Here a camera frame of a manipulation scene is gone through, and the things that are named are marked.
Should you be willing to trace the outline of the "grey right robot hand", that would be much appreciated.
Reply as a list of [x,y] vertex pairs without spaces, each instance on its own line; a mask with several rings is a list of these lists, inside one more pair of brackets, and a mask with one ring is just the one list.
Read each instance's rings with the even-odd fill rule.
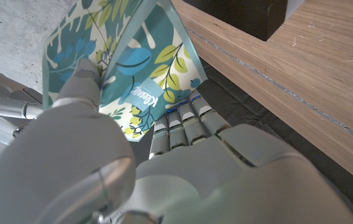
[[10,144],[42,112],[42,94],[0,73],[0,142]]

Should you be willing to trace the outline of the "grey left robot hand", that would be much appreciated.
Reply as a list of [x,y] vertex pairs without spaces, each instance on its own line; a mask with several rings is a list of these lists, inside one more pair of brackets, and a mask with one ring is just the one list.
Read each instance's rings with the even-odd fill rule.
[[54,105],[0,155],[0,223],[353,223],[353,204],[296,149],[230,126],[155,126],[136,164],[116,122],[99,112],[100,76],[80,60]]

